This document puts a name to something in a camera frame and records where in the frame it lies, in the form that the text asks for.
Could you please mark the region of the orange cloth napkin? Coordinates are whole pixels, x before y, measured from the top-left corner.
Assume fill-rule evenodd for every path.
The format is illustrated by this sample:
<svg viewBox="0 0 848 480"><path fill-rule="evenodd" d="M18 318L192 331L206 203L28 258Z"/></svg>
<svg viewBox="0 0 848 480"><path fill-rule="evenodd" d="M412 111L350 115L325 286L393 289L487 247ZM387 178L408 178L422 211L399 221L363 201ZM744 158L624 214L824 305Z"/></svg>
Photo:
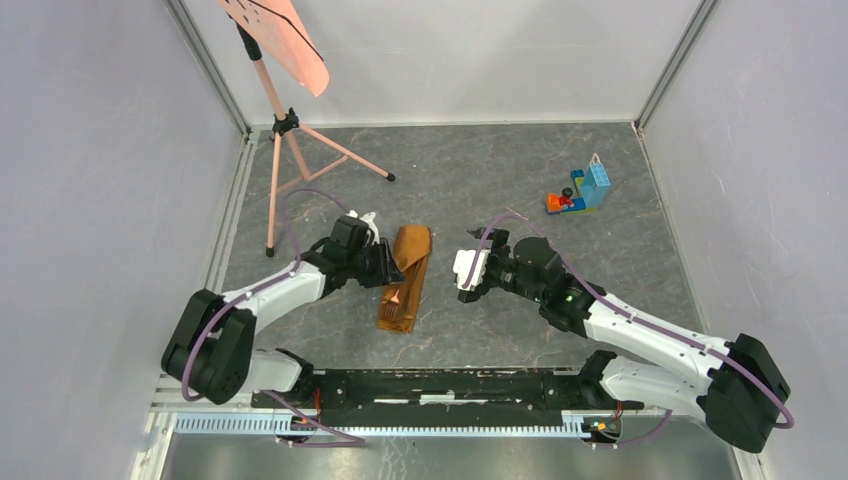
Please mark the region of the orange cloth napkin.
<svg viewBox="0 0 848 480"><path fill-rule="evenodd" d="M403 225L395 240L393 257L406 280L385 288L378 308L376 327L393 333L412 333L416 323L426 271L432 253L432 232L425 225ZM401 304L393 318L385 309L398 286L403 286Z"/></svg>

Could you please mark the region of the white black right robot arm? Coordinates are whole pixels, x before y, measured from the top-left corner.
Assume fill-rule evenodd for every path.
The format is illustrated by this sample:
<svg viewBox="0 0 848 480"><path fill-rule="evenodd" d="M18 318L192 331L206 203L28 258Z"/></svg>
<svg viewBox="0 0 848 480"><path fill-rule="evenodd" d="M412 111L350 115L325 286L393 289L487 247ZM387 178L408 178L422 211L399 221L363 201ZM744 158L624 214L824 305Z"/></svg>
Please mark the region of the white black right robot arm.
<svg viewBox="0 0 848 480"><path fill-rule="evenodd" d="M472 234L477 249L458 251L452 266L461 302L501 289L535 302L559 331L637 355L614 355L581 376L585 405L602 408L615 399L664 408L748 453L762 452L774 430L793 427L791 389L760 340L700 334L641 311L585 280L545 238L510 246L506 230Z"/></svg>

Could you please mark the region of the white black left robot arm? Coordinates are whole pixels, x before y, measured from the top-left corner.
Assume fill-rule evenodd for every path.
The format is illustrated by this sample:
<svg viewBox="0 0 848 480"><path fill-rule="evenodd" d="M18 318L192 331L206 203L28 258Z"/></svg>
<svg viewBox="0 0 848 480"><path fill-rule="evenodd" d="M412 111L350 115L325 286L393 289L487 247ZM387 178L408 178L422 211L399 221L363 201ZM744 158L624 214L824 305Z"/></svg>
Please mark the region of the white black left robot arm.
<svg viewBox="0 0 848 480"><path fill-rule="evenodd" d="M184 400L221 405L240 393L271 390L290 407L306 405L314 394L308 363L285 349L255 347L256 335L351 280L366 289L403 282L376 217L350 211L281 272L225 293L193 293L161 359Z"/></svg>

